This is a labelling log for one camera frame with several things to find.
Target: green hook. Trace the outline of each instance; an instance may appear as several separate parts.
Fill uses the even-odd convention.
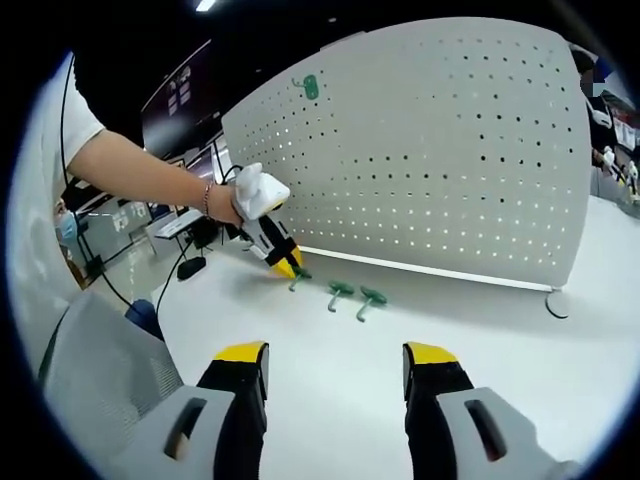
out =
[[[333,305],[336,303],[336,300],[338,300],[338,297],[340,296],[340,294],[353,295],[354,290],[351,285],[343,282],[329,282],[329,288],[333,292],[333,297],[331,297],[331,301],[329,302],[327,309],[330,312],[335,313],[336,309],[334,308]]]
[[[298,283],[303,278],[313,278],[313,276],[306,269],[301,267],[293,267],[293,273],[296,274],[296,278],[294,278],[293,282],[291,282],[291,285],[289,285],[290,292],[296,291],[295,289],[296,283]]]
[[[302,83],[298,83],[295,78],[292,78],[291,83],[293,83],[294,87],[304,88],[304,93],[309,100],[315,100],[320,95],[318,79],[313,74],[304,77]]]
[[[367,287],[360,287],[360,291],[367,298],[367,301],[364,303],[362,308],[358,310],[358,313],[356,313],[356,318],[364,323],[364,317],[362,316],[362,313],[367,309],[367,307],[372,303],[378,304],[380,306],[386,305],[387,297],[382,295],[380,292],[371,290],[370,288],[367,288]]]

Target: ceiling light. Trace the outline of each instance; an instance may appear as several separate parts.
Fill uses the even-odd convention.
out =
[[[213,4],[216,3],[216,0],[201,0],[200,4],[196,7],[196,12],[207,12]]]

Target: hand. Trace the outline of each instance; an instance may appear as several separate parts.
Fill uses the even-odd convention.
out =
[[[233,207],[233,189],[229,185],[214,185],[209,192],[209,215],[222,223],[230,223],[239,227],[242,218]]]

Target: display screen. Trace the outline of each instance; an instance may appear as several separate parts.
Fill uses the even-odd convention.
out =
[[[168,77],[141,112],[146,150],[163,158],[217,111],[209,42]]]
[[[187,170],[209,181],[213,178],[213,148],[209,145],[187,165]]]

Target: black cable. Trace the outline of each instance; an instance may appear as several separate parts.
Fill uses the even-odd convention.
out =
[[[60,111],[60,160],[62,161],[62,177],[64,178],[64,183],[65,183],[65,187],[69,188],[69,178],[67,176],[67,162],[65,161],[64,158],[64,109],[67,103],[67,91],[69,89],[69,79],[71,78],[71,69],[73,68],[73,62],[75,61],[75,54],[72,53],[71,54],[71,60],[69,61],[69,69],[67,70],[67,77],[65,79],[64,82],[64,91],[62,94],[62,109]],[[78,217],[75,213],[72,212],[73,215],[73,220],[76,222],[76,229],[79,232],[78,236],[80,237],[80,239],[82,241],[84,241],[87,250],[89,251],[89,254],[91,255],[92,259],[93,259],[93,254],[91,253],[91,249],[89,248],[89,242],[87,242],[86,237],[84,236],[84,233],[80,233],[80,223],[78,222]],[[85,257],[85,262],[87,262],[87,258],[84,255],[84,250],[82,249],[82,247],[80,247],[80,251],[82,253],[82,256]],[[140,313],[132,304],[131,302],[129,302],[126,298],[124,298],[120,292],[118,292],[118,290],[116,290],[116,288],[113,286],[113,284],[111,283],[111,281],[107,278],[107,275],[104,271],[104,268],[102,269],[101,272],[102,278],[104,278],[105,283],[109,286],[109,288],[111,289],[111,291],[115,294],[116,297],[118,297],[120,300],[122,300],[122,302],[124,302],[125,305],[127,305],[130,309],[132,309],[133,311],[135,311],[138,315],[140,315],[141,317],[144,317],[144,315],[142,313]]]
[[[191,246],[191,244],[193,243],[193,239],[189,240],[189,242],[187,242],[187,246],[184,247],[184,251],[186,252],[187,249]],[[180,263],[180,259],[182,258],[182,253],[180,255],[178,255],[178,259],[176,260],[176,263],[173,264],[173,267],[171,267],[171,271],[169,272],[169,276],[167,277],[167,280],[164,282],[164,287],[162,288],[162,292],[160,292],[160,297],[158,298],[158,304],[156,305],[156,316],[159,315],[160,313],[160,302],[162,302],[162,297],[164,297],[164,292],[167,291],[167,287],[169,286],[169,282],[171,281],[171,276],[173,275],[173,272],[175,271],[176,267],[178,266],[178,264]]]
[[[213,150],[214,152],[216,152],[216,160],[218,161],[218,168],[220,169],[220,177],[222,178],[222,184],[224,185],[224,174],[222,173],[222,162],[220,161],[220,154],[218,153],[218,145],[216,145],[216,142],[218,140],[215,139],[213,141]]]
[[[227,177],[228,177],[228,176],[229,176],[229,174],[230,174],[234,169],[236,169],[236,168],[237,168],[237,169],[239,169],[239,170],[242,170],[242,167],[241,167],[240,165],[232,165],[232,166],[231,166],[231,168],[229,168],[229,170],[227,170],[227,173],[225,173],[225,174],[222,176],[222,184],[223,184],[223,185],[226,185],[226,183],[227,183]]]

